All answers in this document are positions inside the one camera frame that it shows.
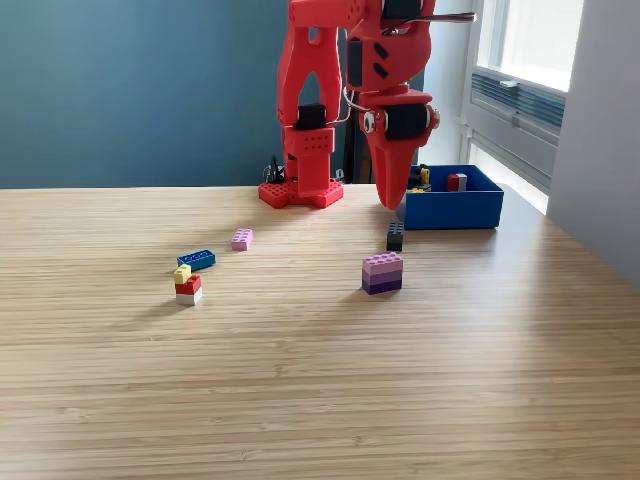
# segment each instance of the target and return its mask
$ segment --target black lego brick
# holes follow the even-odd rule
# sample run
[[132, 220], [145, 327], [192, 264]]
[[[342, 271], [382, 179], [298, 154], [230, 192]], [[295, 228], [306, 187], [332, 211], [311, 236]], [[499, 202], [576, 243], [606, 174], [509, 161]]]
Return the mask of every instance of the black lego brick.
[[404, 223], [392, 222], [387, 230], [387, 251], [401, 252], [404, 241]]

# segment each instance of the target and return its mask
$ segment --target blue lego brick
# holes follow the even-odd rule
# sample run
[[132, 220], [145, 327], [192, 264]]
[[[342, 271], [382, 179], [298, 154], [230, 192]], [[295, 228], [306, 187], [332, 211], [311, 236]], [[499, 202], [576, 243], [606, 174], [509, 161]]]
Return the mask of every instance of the blue lego brick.
[[202, 250], [201, 252], [178, 257], [178, 266], [189, 265], [192, 272], [211, 267], [212, 265], [215, 265], [215, 263], [216, 256], [209, 250]]
[[[397, 214], [407, 230], [496, 228], [500, 224], [504, 191], [475, 165], [429, 167], [431, 193], [407, 192]], [[466, 192], [447, 192], [447, 176], [464, 173]]]

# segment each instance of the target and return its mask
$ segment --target teal wall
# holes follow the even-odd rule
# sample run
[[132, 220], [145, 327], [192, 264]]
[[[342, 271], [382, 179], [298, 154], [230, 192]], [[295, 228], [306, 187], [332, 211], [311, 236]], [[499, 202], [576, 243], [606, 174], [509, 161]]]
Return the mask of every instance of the teal wall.
[[286, 5], [0, 0], [0, 188], [259, 183]]

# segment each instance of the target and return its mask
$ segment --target red robot base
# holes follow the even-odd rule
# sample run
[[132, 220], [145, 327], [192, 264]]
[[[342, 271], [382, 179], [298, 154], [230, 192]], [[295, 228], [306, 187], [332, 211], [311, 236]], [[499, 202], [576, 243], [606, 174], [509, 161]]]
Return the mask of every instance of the red robot base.
[[273, 208], [284, 208], [287, 205], [310, 205], [316, 208], [327, 208], [343, 196], [342, 184], [329, 180], [329, 188], [318, 195], [301, 197], [295, 182], [263, 183], [258, 190], [260, 199]]

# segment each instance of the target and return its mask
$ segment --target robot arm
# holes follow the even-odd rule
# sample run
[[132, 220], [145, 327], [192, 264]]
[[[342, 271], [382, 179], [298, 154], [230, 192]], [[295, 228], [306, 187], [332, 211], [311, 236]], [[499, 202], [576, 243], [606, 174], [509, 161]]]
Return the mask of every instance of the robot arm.
[[[338, 29], [344, 28], [349, 31], [345, 97], [366, 134], [380, 201], [390, 209], [398, 206], [415, 151], [439, 124], [429, 105], [432, 97], [407, 86], [429, 61], [430, 22], [475, 18], [474, 14], [434, 15], [435, 2], [289, 0], [289, 26], [278, 70], [285, 180], [277, 189], [261, 185], [263, 200], [277, 208], [291, 203], [324, 207], [342, 197], [342, 187], [329, 179], [329, 159], [342, 93]], [[317, 34], [310, 40], [312, 27]], [[321, 104], [299, 106], [299, 93], [311, 72], [318, 78]], [[351, 101], [353, 92], [359, 93], [360, 105]]]

